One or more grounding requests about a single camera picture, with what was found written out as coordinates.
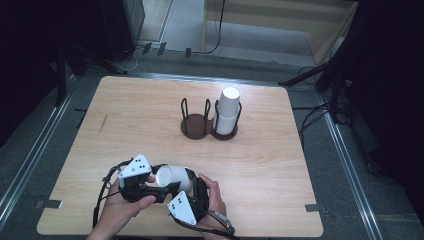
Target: human hand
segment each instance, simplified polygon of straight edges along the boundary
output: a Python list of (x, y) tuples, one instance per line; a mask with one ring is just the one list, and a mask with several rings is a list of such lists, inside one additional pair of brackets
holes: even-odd
[[(147, 182), (155, 182), (153, 176), (149, 176)], [(117, 234), (131, 218), (152, 205), (156, 201), (154, 196), (146, 196), (138, 202), (130, 203), (119, 194), (119, 180), (116, 180), (110, 187), (108, 198), (106, 198), (103, 211), (97, 225), (93, 228), (87, 239), (110, 239)]]
[[(199, 174), (199, 177), (205, 182), (206, 187), (209, 190), (209, 209), (208, 211), (218, 211), (223, 215), (227, 215), (227, 207), (225, 206), (224, 201), (222, 201), (221, 198), (221, 191), (219, 190), (219, 184), (217, 181), (213, 181), (207, 176), (203, 174)], [(196, 226), (199, 228), (206, 228), (206, 229), (216, 229), (226, 232), (227, 229), (222, 225), (226, 226), (227, 223), (225, 222), (218, 222), (215, 218), (207, 214), (204, 216), (197, 224)], [(222, 236), (214, 235), (211, 233), (204, 233), (201, 232), (202, 236), (206, 240), (211, 239), (227, 239)]]

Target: tabletop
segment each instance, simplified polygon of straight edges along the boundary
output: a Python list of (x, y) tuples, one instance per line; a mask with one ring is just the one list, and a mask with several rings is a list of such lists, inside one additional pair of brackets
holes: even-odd
[[(243, 106), (236, 136), (187, 138), (182, 99), (189, 114), (203, 114), (206, 99), (215, 102), (227, 86), (239, 89)], [(50, 196), (62, 207), (44, 210), (38, 232), (89, 234), (102, 178), (139, 153), (151, 165), (186, 166), (217, 180), (237, 236), (323, 233), (319, 212), (305, 208), (316, 200), (284, 88), (124, 77), (101, 80)], [(143, 210), (119, 234), (199, 236), (174, 223), (166, 204)]]

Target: table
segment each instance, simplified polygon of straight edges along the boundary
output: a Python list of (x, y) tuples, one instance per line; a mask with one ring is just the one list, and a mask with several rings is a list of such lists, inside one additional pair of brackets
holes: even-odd
[[(226, 86), (241, 92), (237, 135), (228, 141), (211, 135), (187, 138), (180, 128), (181, 100), (187, 98), (189, 114), (203, 114), (206, 98), (215, 102)], [(44, 210), (38, 232), (88, 234), (102, 178), (139, 153), (152, 165), (187, 166), (218, 180), (237, 236), (323, 233), (319, 212), (305, 208), (316, 200), (284, 88), (123, 77), (101, 80), (50, 196), (63, 205)], [(199, 235), (175, 224), (168, 214), (165, 204), (155, 204), (120, 234)]]
[[(220, 21), (223, 0), (204, 0), (202, 48), (207, 21)], [(350, 27), (358, 3), (342, 0), (226, 0), (223, 22), (305, 32), (317, 65)]]

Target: white paper cup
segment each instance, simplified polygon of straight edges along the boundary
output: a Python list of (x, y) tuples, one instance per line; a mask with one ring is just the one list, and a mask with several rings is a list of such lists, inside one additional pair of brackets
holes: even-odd
[(235, 87), (226, 87), (218, 101), (219, 116), (232, 118), (238, 114), (240, 92)]
[(185, 167), (164, 165), (156, 173), (156, 182), (159, 186), (165, 187), (170, 183), (181, 182), (178, 191), (191, 192), (193, 182), (188, 178)]
[(220, 114), (219, 120), (218, 120), (218, 126), (216, 126), (217, 117), (215, 112), (215, 118), (213, 121), (213, 129), (215, 129), (215, 131), (221, 135), (230, 134), (231, 132), (233, 132), (234, 126), (237, 121), (237, 116), (238, 114), (231, 118), (225, 118), (225, 117), (222, 117)]

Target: paper cup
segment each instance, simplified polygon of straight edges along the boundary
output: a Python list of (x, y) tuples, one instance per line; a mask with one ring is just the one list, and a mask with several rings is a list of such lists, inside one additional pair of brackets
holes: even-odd
[(218, 126), (217, 126), (216, 125), (217, 117), (216, 117), (216, 112), (215, 112), (215, 118), (214, 118), (214, 121), (213, 121), (213, 129), (215, 129), (215, 131), (217, 133), (221, 134), (221, 135), (230, 134), (231, 132), (233, 132), (235, 123), (237, 121), (237, 116), (238, 116), (238, 114), (235, 115), (232, 118), (225, 118), (225, 117), (222, 117), (221, 114), (220, 114), (219, 120), (218, 120)]
[(156, 182), (161, 187), (170, 183), (181, 182), (178, 191), (189, 193), (193, 188), (193, 182), (188, 178), (185, 167), (164, 165), (156, 173)]
[(226, 87), (218, 101), (219, 116), (232, 118), (238, 114), (240, 92), (235, 87)]

